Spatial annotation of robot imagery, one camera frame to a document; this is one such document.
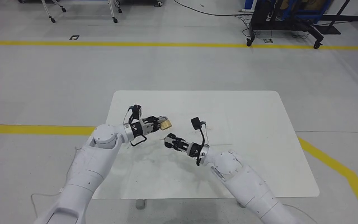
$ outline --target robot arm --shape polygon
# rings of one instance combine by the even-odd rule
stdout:
[[[198,118],[192,119],[194,129],[201,129]],[[164,139],[164,145],[196,157],[197,165],[210,165],[212,173],[243,206],[265,224],[302,224],[273,195],[266,182],[235,152],[215,153],[207,144],[188,143],[174,134]]]
[[[123,143],[142,136],[144,140],[132,144],[136,146],[147,138],[147,134],[171,127],[165,116],[141,119],[141,106],[131,106],[129,122],[118,126],[102,124],[91,134],[87,142],[77,152],[71,167],[69,181],[55,204],[43,213],[35,224],[85,224],[87,206],[103,180],[109,174],[118,151]]]

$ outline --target white cable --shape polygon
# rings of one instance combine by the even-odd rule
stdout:
[[[122,123],[122,124],[124,124],[124,120],[125,120],[125,118],[127,117],[128,111],[129,111],[129,108],[128,108],[128,110],[127,110],[127,113],[125,113],[125,115],[124,115],[123,123]]]
[[[206,123],[204,123],[204,124],[205,124],[206,140],[207,140],[207,142],[208,142],[208,145],[210,145],[210,143],[209,143],[209,138],[208,138],[208,130],[207,130],[207,128],[206,128]]]
[[[315,222],[316,224],[318,224],[318,222],[316,220],[314,220],[314,218],[312,218],[309,214],[305,213],[304,211],[302,211],[301,209],[297,208],[297,207],[294,207],[294,206],[291,206],[289,204],[283,204],[284,206],[288,206],[288,207],[291,207],[291,208],[295,208],[297,210],[299,210],[300,212],[302,212],[303,214],[305,214],[308,218],[310,218],[313,222]]]
[[[65,181],[65,184],[63,185],[62,188],[60,188],[60,191],[59,191],[58,193],[56,193],[56,194],[33,193],[33,194],[30,196],[30,198],[31,198],[31,203],[32,203],[32,206],[33,206],[33,208],[34,208],[36,218],[38,218],[38,215],[37,215],[36,205],[35,205],[35,202],[34,202],[34,195],[45,196],[45,197],[53,197],[53,196],[57,196],[57,195],[61,194],[63,188],[64,188],[64,187],[66,186],[66,184],[67,184],[67,181],[68,181],[68,173],[69,173],[69,170],[70,170],[71,167],[72,167],[72,164],[73,164],[74,158],[76,157],[77,151],[80,150],[81,148],[77,148],[77,147],[74,148],[74,149],[75,149],[75,153],[74,153],[72,162],[71,162],[71,164],[69,165],[69,168],[68,168],[68,170],[67,170],[67,172],[66,172],[66,181]]]

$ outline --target yellow tape stripe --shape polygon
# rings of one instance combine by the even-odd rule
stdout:
[[[80,41],[0,41],[0,45],[38,46],[162,46],[187,48],[248,48],[235,43],[166,43],[166,42],[80,42]],[[253,44],[251,48],[265,49],[312,49],[312,45]],[[358,50],[358,46],[321,46],[320,50]]]
[[[0,125],[0,134],[57,134],[61,136],[90,136],[94,127]]]
[[[89,136],[94,127],[83,126],[41,126],[41,125],[0,125],[0,134],[52,134],[62,136]],[[343,175],[358,199],[358,176],[343,164],[298,137],[302,149]]]
[[[298,140],[303,150],[310,153],[312,156],[316,157],[318,160],[343,175],[347,179],[348,183],[351,185],[351,188],[356,195],[356,198],[358,199],[358,176],[352,170],[348,169],[346,166],[333,159],[326,153],[322,152],[318,148],[312,146],[310,143],[306,142],[302,138],[298,137]]]

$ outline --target table top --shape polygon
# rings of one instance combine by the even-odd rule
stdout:
[[[142,117],[165,115],[172,127],[136,147],[123,144],[93,199],[232,198],[209,166],[198,167],[195,159],[164,146],[168,133],[200,143],[190,122],[196,116],[207,123],[211,150],[236,151],[276,197],[319,195],[275,91],[117,91],[106,123],[121,124],[134,104],[142,106]]]

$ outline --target gray floor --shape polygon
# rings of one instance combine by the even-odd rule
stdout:
[[[235,0],[182,0],[212,13],[236,13]],[[0,40],[245,43],[235,17],[201,15],[167,0],[161,8],[123,6],[111,20],[105,2],[63,1],[52,24],[39,3],[0,1]],[[326,45],[358,45],[358,25],[337,25]],[[274,32],[275,44],[312,44]],[[255,48],[68,47],[0,45],[0,124],[99,125],[116,90],[276,90],[298,136],[358,172],[356,51]],[[34,192],[56,193],[86,137],[0,135],[1,223],[31,223]],[[346,179],[305,153],[321,194],[285,198],[318,223],[356,223],[358,202]],[[35,198],[39,211],[54,198]],[[93,200],[87,223],[259,223],[231,199]],[[314,223],[297,210],[292,212]]]

